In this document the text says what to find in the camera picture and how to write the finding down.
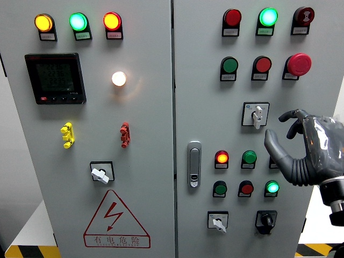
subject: digital power meter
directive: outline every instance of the digital power meter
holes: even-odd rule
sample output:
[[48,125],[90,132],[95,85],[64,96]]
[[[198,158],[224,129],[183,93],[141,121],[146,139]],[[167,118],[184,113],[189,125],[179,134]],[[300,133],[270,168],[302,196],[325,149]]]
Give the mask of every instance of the digital power meter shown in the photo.
[[77,53],[28,54],[25,61],[37,104],[86,102]]

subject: white switch knob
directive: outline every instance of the white switch knob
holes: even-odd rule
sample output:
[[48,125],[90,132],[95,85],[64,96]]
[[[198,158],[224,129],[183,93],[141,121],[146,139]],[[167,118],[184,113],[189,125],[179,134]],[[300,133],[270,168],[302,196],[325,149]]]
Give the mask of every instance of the white switch knob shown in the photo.
[[105,175],[105,171],[93,169],[91,175],[98,181],[107,184],[109,182],[109,178]]
[[263,118],[262,109],[260,106],[256,106],[256,110],[253,112],[253,126],[256,129],[260,128],[260,125],[262,123],[262,118]]
[[213,219],[213,223],[214,223],[214,226],[216,227],[216,229],[218,231],[222,231],[223,233],[226,233],[226,228],[224,225],[222,225],[222,222],[221,220],[216,220],[216,219]]

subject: yellow terminal connector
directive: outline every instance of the yellow terminal connector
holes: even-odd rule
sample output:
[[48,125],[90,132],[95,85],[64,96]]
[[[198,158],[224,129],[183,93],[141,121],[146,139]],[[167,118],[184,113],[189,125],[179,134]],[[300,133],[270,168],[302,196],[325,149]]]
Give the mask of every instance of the yellow terminal connector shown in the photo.
[[66,141],[63,147],[65,149],[70,148],[75,141],[72,124],[70,122],[66,123],[60,131],[63,134],[62,140]]

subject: push button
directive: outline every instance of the push button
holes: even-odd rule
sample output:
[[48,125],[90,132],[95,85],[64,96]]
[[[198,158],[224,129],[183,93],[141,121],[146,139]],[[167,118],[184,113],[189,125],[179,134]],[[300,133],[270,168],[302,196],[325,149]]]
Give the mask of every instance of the push button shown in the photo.
[[309,72],[312,59],[304,53],[297,53],[287,59],[283,71],[283,80],[299,80],[300,76]]

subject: red push button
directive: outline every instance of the red push button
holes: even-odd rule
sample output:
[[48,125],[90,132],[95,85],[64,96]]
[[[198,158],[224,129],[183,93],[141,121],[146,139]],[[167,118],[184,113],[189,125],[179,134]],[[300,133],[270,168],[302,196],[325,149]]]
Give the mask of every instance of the red push button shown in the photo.
[[288,72],[294,76],[302,76],[308,73],[312,66],[312,59],[309,55],[298,53],[288,61]]
[[260,58],[256,63],[256,69],[260,73],[266,73],[271,68],[271,60],[267,57]]
[[253,192],[253,186],[252,185],[244,185],[242,188],[241,188],[241,192],[245,195],[249,195]]
[[249,180],[242,181],[239,185],[238,197],[251,197],[254,188]]
[[314,20],[314,10],[310,7],[300,7],[295,11],[294,19],[300,26],[308,26]]
[[225,22],[229,26],[238,26],[241,22],[241,12],[237,9],[229,9],[225,14]]

